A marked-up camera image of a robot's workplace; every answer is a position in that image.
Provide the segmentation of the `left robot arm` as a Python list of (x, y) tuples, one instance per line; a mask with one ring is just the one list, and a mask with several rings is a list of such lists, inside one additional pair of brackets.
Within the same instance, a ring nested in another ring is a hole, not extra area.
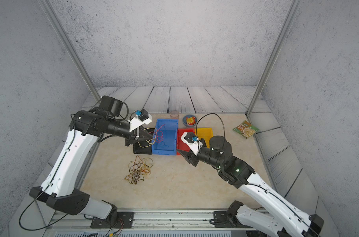
[(107, 223), (110, 228), (119, 224), (117, 207), (99, 201), (76, 188), (76, 179), (96, 143), (110, 137), (125, 138), (125, 146), (153, 138), (143, 127), (152, 122), (146, 110), (134, 111), (134, 118), (120, 118), (124, 101), (103, 96), (90, 110), (81, 110), (71, 116), (67, 140), (56, 163), (39, 187), (29, 195), (34, 202), (46, 203), (50, 208), (67, 215), (92, 216)]

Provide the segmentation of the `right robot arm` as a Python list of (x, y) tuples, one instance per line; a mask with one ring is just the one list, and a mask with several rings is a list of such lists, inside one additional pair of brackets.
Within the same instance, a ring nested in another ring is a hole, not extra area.
[(203, 162), (210, 165), (220, 178), (248, 194), (268, 212), (263, 214), (234, 201), (226, 212), (230, 225), (249, 226), (270, 237), (320, 235), (324, 220), (317, 214), (308, 215), (280, 196), (250, 165), (233, 154), (231, 144), (223, 136), (212, 137), (210, 147), (193, 132), (185, 132), (180, 139), (190, 150), (177, 152), (189, 164), (197, 166)]

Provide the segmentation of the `red storage bin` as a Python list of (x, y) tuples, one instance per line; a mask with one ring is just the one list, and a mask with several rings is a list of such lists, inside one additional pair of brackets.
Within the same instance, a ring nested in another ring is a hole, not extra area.
[(191, 149), (189, 148), (187, 143), (182, 141), (182, 136), (184, 133), (195, 133), (195, 129), (193, 128), (179, 128), (178, 129), (178, 136), (177, 136), (177, 148), (176, 150), (181, 150), (183, 153), (177, 152), (177, 155), (186, 155)]

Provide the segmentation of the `blue storage bin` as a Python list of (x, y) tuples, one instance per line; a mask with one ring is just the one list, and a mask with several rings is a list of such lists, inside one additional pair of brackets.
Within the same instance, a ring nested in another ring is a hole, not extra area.
[(156, 142), (152, 145), (152, 154), (175, 156), (177, 148), (178, 120), (158, 119), (156, 122)]

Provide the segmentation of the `yellow storage bin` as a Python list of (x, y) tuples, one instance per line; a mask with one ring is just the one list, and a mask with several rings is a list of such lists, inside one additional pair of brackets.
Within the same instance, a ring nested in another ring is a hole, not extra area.
[(210, 139), (214, 136), (211, 128), (198, 128), (195, 134), (197, 137), (203, 138), (206, 142), (207, 148), (210, 148)]

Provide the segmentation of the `red yellow snack packet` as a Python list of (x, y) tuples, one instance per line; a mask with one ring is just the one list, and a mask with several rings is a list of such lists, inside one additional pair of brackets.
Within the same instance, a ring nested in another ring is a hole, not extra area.
[(187, 126), (194, 126), (197, 123), (197, 118), (192, 116), (192, 117), (185, 117), (185, 124)]

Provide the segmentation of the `blue bowl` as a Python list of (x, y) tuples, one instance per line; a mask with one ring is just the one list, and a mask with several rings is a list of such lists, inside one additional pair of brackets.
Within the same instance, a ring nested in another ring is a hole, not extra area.
[(186, 127), (194, 127), (196, 126), (198, 119), (194, 115), (185, 115), (182, 119), (182, 122)]

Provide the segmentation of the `pink plastic cup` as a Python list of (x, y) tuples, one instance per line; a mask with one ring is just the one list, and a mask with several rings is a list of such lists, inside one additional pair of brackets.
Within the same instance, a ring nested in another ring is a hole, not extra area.
[(171, 119), (179, 119), (179, 111), (177, 111), (177, 110), (172, 110), (171, 112), (170, 112), (170, 118)]

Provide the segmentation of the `green food packet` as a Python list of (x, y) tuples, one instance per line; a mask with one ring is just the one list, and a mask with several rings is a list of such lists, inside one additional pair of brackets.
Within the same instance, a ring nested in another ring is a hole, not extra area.
[(253, 136), (255, 133), (259, 131), (259, 129), (255, 126), (253, 126), (248, 121), (243, 121), (240, 125), (235, 127), (233, 131), (237, 132), (244, 138), (248, 139), (249, 137)]

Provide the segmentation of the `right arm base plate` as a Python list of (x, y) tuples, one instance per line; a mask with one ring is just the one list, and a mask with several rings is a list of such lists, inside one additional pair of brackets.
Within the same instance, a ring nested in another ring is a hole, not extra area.
[(216, 228), (242, 227), (242, 224), (237, 220), (236, 216), (226, 211), (214, 211), (213, 218), (209, 220), (209, 223)]

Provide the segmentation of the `aluminium front rail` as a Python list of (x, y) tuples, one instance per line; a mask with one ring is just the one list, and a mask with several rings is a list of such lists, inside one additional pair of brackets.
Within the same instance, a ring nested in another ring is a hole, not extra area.
[(93, 217), (86, 215), (65, 216), (61, 212), (53, 215), (51, 226), (44, 232), (45, 237), (140, 237), (140, 236), (249, 236), (270, 237), (270, 230), (282, 230), (279, 222), (263, 208), (248, 213), (255, 217), (257, 213), (269, 218), (263, 227), (253, 224), (240, 228), (216, 228), (209, 223), (214, 211), (225, 209), (121, 209), (135, 213), (131, 229), (91, 229)]

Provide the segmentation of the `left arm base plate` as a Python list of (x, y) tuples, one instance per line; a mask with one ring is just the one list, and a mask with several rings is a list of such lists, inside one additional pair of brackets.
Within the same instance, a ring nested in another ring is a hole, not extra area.
[(135, 213), (132, 211), (118, 211), (111, 213), (106, 219), (93, 217), (91, 229), (131, 229)]

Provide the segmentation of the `left aluminium frame post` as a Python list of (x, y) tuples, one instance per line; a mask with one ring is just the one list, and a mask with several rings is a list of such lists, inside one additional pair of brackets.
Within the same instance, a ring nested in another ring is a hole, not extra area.
[(94, 98), (98, 101), (101, 99), (96, 87), (94, 86), (91, 78), (86, 71), (79, 55), (77, 54), (71, 40), (69, 39), (66, 31), (64, 30), (57, 14), (55, 13), (50, 1), (48, 0), (39, 0), (38, 1), (40, 6), (42, 7), (43, 11), (45, 12), (50, 24), (52, 25), (53, 29), (55, 30), (57, 36), (63, 43), (66, 51), (68, 52), (71, 60), (73, 61), (74, 65), (76, 66), (77, 70), (79, 71), (82, 79), (84, 80), (85, 84), (87, 85), (89, 91), (94, 96)]

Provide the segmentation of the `aluminium frame post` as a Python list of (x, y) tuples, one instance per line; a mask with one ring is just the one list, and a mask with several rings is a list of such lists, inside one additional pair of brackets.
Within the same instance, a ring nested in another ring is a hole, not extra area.
[(94, 86), (91, 78), (86, 71), (79, 55), (77, 54), (71, 40), (69, 39), (66, 31), (64, 30), (57, 14), (55, 13), (50, 1), (48, 0), (39, 0), (38, 1), (40, 6), (42, 7), (43, 11), (45, 12), (50, 24), (52, 25), (53, 29), (55, 30), (57, 36), (63, 43), (66, 51), (68, 52), (71, 60), (73, 61), (74, 65), (76, 66), (77, 70), (79, 71), (82, 79), (84, 80), (85, 84), (87, 85), (89, 91), (94, 96), (94, 98), (98, 101), (101, 99), (96, 87)]
[(281, 48), (282, 48), (282, 45), (284, 44), (285, 42), (285, 39), (289, 33), (289, 30), (291, 28), (291, 25), (296, 17), (296, 14), (299, 10), (299, 7), (300, 7), (300, 4), (301, 4), (301, 0), (293, 0), (291, 2), (291, 5), (290, 5), (290, 9), (287, 13), (287, 16), (285, 18), (285, 21), (281, 27), (281, 30), (279, 32), (279, 35), (276, 39), (276, 42), (275, 42), (275, 45), (273, 47), (273, 50), (270, 54), (270, 57), (267, 61), (267, 64), (263, 70), (263, 73), (258, 81), (258, 84), (256, 86), (256, 90), (255, 90), (255, 93), (253, 95), (253, 98), (249, 104), (249, 107), (248, 107), (248, 110), (246, 112), (246, 117), (249, 117), (250, 114), (253, 112), (255, 106), (256, 106), (256, 103), (258, 101), (258, 98), (259, 98), (259, 95), (262, 93), (263, 91), (263, 88), (269, 78), (269, 75), (270, 75), (270, 72), (275, 64), (275, 61), (281, 51)]

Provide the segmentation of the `right aluminium frame post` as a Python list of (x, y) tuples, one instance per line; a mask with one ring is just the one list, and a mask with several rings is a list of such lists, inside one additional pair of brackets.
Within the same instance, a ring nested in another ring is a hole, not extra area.
[(255, 93), (253, 95), (253, 98), (249, 104), (249, 107), (248, 107), (248, 110), (246, 112), (246, 117), (249, 117), (250, 114), (253, 112), (255, 106), (256, 106), (256, 103), (258, 101), (258, 98), (259, 98), (259, 95), (262, 93), (263, 91), (263, 88), (269, 78), (269, 75), (270, 75), (270, 72), (275, 64), (275, 61), (281, 51), (281, 48), (282, 48), (282, 45), (284, 44), (285, 42), (285, 39), (289, 33), (289, 30), (291, 28), (291, 25), (296, 17), (296, 14), (299, 10), (299, 7), (300, 7), (300, 4), (301, 4), (301, 0), (293, 0), (291, 2), (291, 5), (290, 5), (290, 9), (287, 13), (287, 16), (285, 18), (285, 21), (281, 27), (281, 30), (279, 32), (279, 35), (276, 39), (276, 42), (275, 42), (275, 45), (273, 47), (273, 50), (270, 54), (270, 57), (267, 61), (267, 64), (263, 70), (263, 73), (258, 81), (258, 84), (256, 86), (256, 90), (255, 90)]

